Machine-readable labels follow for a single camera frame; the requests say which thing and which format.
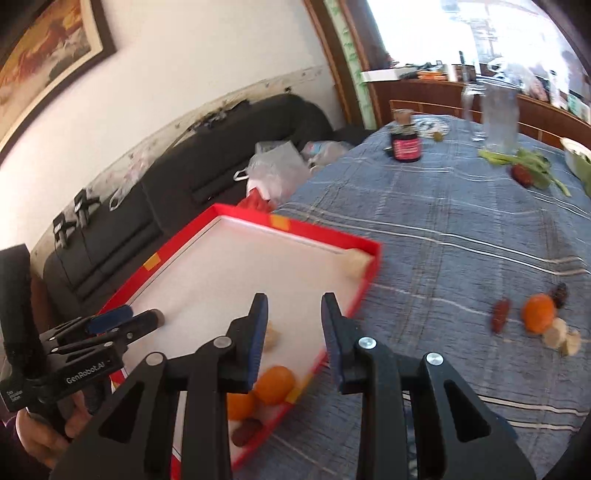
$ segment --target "blue checkered tablecloth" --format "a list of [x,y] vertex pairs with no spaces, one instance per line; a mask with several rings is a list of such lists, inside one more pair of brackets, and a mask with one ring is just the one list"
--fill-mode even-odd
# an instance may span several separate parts
[[[559,459],[591,404],[591,200],[560,150],[520,135],[541,150],[554,186],[525,190],[505,167],[477,157],[462,121],[445,141],[423,140],[423,157],[387,156],[386,128],[303,185],[278,213],[366,236],[383,246],[380,271],[358,314],[369,335],[395,352],[436,351],[518,433],[541,478]],[[580,330],[582,351],[561,358],[528,335],[519,307],[564,281],[560,316]],[[512,300],[502,336],[490,312]],[[323,369],[298,404],[236,478],[311,480],[355,477],[361,398],[339,395]]]

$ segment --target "white wall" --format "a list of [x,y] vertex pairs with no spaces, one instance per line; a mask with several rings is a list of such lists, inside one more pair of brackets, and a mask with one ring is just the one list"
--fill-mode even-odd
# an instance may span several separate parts
[[31,249],[83,186],[189,110],[326,65],[301,0],[102,2],[118,51],[60,94],[0,166],[0,248]]

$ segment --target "mandarin orange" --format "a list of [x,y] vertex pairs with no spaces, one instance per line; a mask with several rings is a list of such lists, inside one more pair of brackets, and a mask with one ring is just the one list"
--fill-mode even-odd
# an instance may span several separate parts
[[532,295],[521,309],[525,328],[532,333],[544,333],[556,317],[553,300],[545,293]]
[[296,386],[296,377],[287,367],[271,367],[256,381],[252,392],[265,405],[278,405]]
[[228,420],[244,420],[255,411],[256,399],[252,392],[247,394],[229,393],[226,396]]

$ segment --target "dark gray sofa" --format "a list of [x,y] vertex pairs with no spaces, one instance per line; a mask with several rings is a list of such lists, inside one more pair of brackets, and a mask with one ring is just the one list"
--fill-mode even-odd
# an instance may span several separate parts
[[155,251],[214,203],[235,205],[245,182],[233,174],[248,164],[260,141],[290,140],[301,150],[309,141],[360,143],[369,131],[333,132],[316,105],[283,94],[240,104],[212,128],[166,152],[114,211],[108,202],[77,227],[67,248],[57,247],[44,265],[45,281],[60,320],[96,313]]

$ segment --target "framed painting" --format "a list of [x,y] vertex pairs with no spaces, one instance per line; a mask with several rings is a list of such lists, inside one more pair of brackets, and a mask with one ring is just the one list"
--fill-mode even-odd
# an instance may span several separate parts
[[38,0],[0,50],[0,162],[35,117],[115,51],[100,0]]

